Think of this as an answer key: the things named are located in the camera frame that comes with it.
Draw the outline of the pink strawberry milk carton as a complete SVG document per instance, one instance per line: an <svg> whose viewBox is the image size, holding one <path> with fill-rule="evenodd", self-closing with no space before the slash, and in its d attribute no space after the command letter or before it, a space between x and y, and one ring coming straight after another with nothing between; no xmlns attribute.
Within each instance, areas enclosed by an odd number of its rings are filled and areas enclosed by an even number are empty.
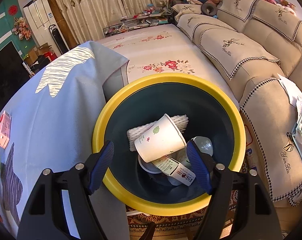
<svg viewBox="0 0 302 240"><path fill-rule="evenodd" d="M0 117L0 147L5 149L10 140L11 115L4 111Z"/></svg>

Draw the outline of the white instant noodle bowl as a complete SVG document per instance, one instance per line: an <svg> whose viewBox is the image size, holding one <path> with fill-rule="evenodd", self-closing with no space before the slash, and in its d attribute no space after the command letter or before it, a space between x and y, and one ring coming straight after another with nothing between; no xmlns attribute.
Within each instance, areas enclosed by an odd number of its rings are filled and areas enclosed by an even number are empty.
<svg viewBox="0 0 302 240"><path fill-rule="evenodd" d="M144 169L144 171L150 173L150 174L160 174L162 173L159 168L157 168L154 164L152 163L146 163L140 155L138 155L138 163L141 168Z"/></svg>

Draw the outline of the white paper cup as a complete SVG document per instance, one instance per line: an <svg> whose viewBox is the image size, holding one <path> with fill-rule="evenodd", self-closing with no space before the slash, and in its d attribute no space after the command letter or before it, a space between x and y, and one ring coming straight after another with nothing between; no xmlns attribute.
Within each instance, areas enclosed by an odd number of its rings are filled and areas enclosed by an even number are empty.
<svg viewBox="0 0 302 240"><path fill-rule="evenodd" d="M140 157L150 163L186 147L186 141L171 117L162 118L134 141Z"/></svg>

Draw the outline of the white foam fruit net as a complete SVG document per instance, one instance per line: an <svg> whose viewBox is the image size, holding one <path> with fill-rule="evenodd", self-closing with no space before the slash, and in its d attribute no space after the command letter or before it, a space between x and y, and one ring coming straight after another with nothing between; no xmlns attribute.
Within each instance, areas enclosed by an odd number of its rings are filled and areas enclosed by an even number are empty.
<svg viewBox="0 0 302 240"><path fill-rule="evenodd" d="M176 127L181 133L184 133L186 130L187 124L188 124L188 117L187 115L176 115L176 116L171 116L172 121L175 123ZM136 151L136 147L134 144L134 141L138 139L139 136L141 136L144 132L146 132L148 129L150 129L153 125L155 124L154 122L148 123L143 126L138 126L132 129L129 129L126 132L127 138L129 140L129 149L131 152Z"/></svg>

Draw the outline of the green label plastic bottle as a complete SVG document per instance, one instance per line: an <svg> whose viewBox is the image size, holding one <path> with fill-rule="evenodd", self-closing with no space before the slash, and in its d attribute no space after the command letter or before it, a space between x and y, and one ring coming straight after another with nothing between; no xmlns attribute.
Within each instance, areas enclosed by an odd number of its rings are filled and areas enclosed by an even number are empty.
<svg viewBox="0 0 302 240"><path fill-rule="evenodd" d="M197 145L201 153L206 153L213 156L213 145L209 138L197 136L193 138L194 143Z"/></svg>

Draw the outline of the green white drink carton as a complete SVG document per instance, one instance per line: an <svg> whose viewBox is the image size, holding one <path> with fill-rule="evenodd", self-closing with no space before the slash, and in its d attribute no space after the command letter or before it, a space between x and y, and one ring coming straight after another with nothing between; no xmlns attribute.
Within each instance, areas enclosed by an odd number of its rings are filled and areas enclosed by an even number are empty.
<svg viewBox="0 0 302 240"><path fill-rule="evenodd" d="M190 186L196 178L190 169L167 156L153 160L152 164L167 176L168 181L173 186L179 186L181 184Z"/></svg>

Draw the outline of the yellow rim dark trash bin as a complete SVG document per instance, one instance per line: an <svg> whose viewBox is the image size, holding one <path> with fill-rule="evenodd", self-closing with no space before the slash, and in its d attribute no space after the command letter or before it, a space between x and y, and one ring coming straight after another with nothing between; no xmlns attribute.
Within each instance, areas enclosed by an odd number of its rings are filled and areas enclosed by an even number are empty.
<svg viewBox="0 0 302 240"><path fill-rule="evenodd" d="M187 74L155 74L118 91L99 114L93 132L94 152L105 141L114 156L103 182L121 202L158 216L178 216L208 206L210 197L186 173L185 184L173 186L163 173L148 174L146 163L207 137L213 159L239 171L245 151L245 129L231 99L214 84Z"/></svg>

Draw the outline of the patterned red rug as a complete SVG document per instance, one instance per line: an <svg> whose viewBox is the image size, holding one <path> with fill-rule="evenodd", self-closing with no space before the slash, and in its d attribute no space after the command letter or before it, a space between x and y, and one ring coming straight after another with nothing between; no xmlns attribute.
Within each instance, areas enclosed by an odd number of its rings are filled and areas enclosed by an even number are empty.
<svg viewBox="0 0 302 240"><path fill-rule="evenodd" d="M246 133L246 154L249 146L253 143L253 136L251 135L248 126L244 125ZM246 155L240 172L246 173L249 170ZM229 235L235 211L237 209L238 192L233 190L229 202L229 210L226 215L224 227L221 237ZM193 213L188 213L179 216L157 216L142 213L126 205L126 215L129 225L130 239L139 239L147 230L151 222L156 224L154 235L152 239L192 239L195 232L201 224L207 207L197 210Z"/></svg>

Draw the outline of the blue star tablecloth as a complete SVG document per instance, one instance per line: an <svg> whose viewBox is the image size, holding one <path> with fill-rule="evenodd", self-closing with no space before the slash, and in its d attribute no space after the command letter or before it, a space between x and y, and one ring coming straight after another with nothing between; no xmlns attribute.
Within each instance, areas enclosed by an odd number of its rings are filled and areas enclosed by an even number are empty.
<svg viewBox="0 0 302 240"><path fill-rule="evenodd" d="M4 110L10 139L0 147L0 215L17 235L27 199L40 173L66 171L92 153L96 120L121 83L125 56L89 41L63 54L32 77Z"/></svg>

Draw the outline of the large black television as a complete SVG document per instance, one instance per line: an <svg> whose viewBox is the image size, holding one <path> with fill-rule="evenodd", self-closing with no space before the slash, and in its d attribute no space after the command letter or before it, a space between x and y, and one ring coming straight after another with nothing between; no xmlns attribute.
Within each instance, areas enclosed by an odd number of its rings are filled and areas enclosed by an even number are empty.
<svg viewBox="0 0 302 240"><path fill-rule="evenodd" d="M24 61L12 42L0 50L0 112L10 98L30 79Z"/></svg>

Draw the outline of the beige sofa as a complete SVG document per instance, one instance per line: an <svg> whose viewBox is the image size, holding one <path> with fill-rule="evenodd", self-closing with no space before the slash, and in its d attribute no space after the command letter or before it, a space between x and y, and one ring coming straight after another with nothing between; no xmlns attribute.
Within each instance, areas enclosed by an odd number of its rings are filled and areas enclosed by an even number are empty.
<svg viewBox="0 0 302 240"><path fill-rule="evenodd" d="M217 17L184 11L175 23L213 63L239 103L253 136L246 159L260 175L274 203L281 229L291 231L302 217L302 160L290 139L297 109L278 74L302 91L302 20L264 0L241 0L236 12L225 0Z"/></svg>

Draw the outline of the black tower fan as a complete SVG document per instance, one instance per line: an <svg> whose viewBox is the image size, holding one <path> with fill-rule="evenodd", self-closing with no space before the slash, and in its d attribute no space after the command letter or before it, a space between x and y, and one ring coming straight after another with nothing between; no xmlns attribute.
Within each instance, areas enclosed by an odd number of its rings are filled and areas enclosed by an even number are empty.
<svg viewBox="0 0 302 240"><path fill-rule="evenodd" d="M62 35L60 34L59 29L55 24L51 24L49 26L50 34L57 45L59 51L61 54L67 53L69 51L67 44L65 43L64 39L62 38Z"/></svg>

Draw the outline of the floral pink floor mattress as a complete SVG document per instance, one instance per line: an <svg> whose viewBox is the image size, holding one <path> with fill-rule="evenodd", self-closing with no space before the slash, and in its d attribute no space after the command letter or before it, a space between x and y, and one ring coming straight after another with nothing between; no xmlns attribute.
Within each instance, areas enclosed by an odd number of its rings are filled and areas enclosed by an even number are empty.
<svg viewBox="0 0 302 240"><path fill-rule="evenodd" d="M124 86L142 77L183 73L210 81L238 105L238 100L216 67L175 25L134 30L104 38L99 43L129 60L104 83L107 100Z"/></svg>

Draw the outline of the white standing air conditioner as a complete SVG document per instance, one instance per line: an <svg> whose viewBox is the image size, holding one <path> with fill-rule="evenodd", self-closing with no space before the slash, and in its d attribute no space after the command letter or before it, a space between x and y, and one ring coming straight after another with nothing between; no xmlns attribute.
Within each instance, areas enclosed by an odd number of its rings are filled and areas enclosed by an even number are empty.
<svg viewBox="0 0 302 240"><path fill-rule="evenodd" d="M61 56L60 49L49 30L51 25L58 30L59 28L48 0L31 0L23 6L23 11L38 47L47 43L52 46L52 50L57 56Z"/></svg>

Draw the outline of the artificial flower wall decoration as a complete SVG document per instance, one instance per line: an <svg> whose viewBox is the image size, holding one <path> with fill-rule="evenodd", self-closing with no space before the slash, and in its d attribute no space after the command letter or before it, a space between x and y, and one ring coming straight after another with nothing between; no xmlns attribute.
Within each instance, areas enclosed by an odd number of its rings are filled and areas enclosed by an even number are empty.
<svg viewBox="0 0 302 240"><path fill-rule="evenodd" d="M12 33L18 36L19 40L29 40L31 39L31 30L26 23L25 18L14 18L14 26L12 29Z"/></svg>

